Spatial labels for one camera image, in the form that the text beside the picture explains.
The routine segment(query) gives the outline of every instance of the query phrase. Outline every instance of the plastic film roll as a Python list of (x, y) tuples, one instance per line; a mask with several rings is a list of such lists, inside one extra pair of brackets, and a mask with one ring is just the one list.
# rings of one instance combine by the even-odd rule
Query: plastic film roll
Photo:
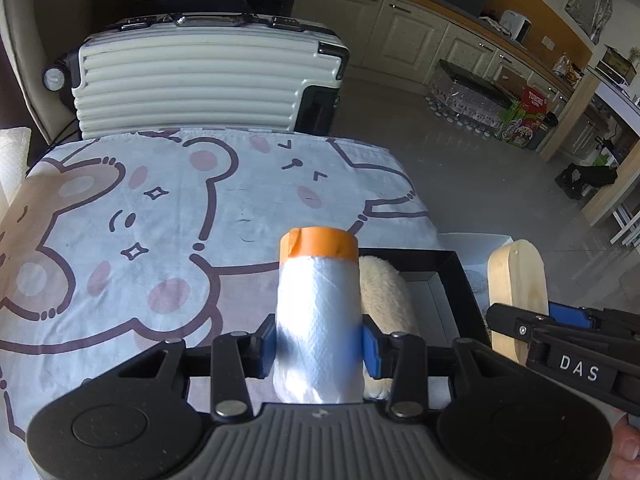
[(338, 229), (292, 229), (280, 241), (273, 384), (283, 402), (362, 402), (358, 243)]

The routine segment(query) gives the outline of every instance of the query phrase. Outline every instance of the fluffy beige object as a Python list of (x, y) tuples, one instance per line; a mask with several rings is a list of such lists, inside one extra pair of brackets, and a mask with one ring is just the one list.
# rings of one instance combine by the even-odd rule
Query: fluffy beige object
[[(362, 256), (359, 264), (362, 313), (369, 314), (382, 333), (420, 335), (411, 295), (400, 273), (385, 260), (374, 256)], [(388, 399), (391, 379), (374, 380), (365, 368), (364, 382), (365, 399)]]

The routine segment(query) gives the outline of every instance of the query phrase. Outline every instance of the white suitcase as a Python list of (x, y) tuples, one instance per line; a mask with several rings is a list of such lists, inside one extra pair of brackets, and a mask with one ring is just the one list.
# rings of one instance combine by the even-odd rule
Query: white suitcase
[(177, 126), (325, 135), (348, 59), (315, 23), (180, 14), (123, 20), (66, 65), (83, 139)]

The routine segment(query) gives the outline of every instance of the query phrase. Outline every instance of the tile floor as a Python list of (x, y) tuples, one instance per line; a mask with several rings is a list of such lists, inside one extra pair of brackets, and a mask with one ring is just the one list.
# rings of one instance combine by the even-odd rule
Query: tile floor
[(582, 203), (554, 183), (567, 165), (485, 139), (437, 118), (424, 98), (347, 79), (333, 134), (384, 146), (404, 165), (446, 232), (524, 238), (545, 262), (549, 299), (640, 312), (640, 254), (609, 240), (612, 218), (590, 228)]

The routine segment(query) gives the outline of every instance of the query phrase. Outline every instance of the snack bag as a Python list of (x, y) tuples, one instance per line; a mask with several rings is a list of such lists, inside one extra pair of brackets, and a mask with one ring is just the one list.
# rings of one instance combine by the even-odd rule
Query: snack bag
[(546, 115), (546, 97), (525, 86), (520, 101), (515, 101), (505, 112), (497, 137), (524, 148)]

